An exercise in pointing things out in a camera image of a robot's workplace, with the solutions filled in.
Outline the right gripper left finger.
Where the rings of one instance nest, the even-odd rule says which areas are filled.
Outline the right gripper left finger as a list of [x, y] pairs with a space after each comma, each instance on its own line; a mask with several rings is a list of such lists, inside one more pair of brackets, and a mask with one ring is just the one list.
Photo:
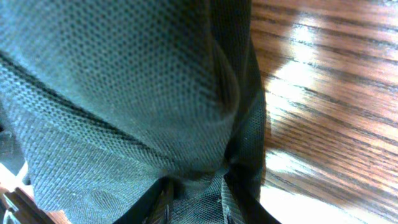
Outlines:
[[173, 181], [163, 177], [114, 224], [169, 224], [172, 219], [173, 200]]

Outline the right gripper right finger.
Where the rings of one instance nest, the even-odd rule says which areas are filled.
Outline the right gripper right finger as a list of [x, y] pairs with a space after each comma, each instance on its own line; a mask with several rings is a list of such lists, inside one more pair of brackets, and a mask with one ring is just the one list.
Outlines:
[[232, 206], [231, 211], [227, 214], [229, 223], [280, 224], [249, 193], [232, 172], [228, 172], [224, 176], [224, 181], [228, 186], [228, 198]]

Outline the black t-shirt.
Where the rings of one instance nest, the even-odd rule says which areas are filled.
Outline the black t-shirt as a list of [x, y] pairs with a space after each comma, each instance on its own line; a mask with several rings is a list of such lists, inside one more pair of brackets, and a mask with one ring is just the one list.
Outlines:
[[37, 206], [114, 223], [166, 177], [170, 223], [229, 223], [228, 172], [257, 199], [265, 112], [251, 6], [2, 1], [1, 120]]

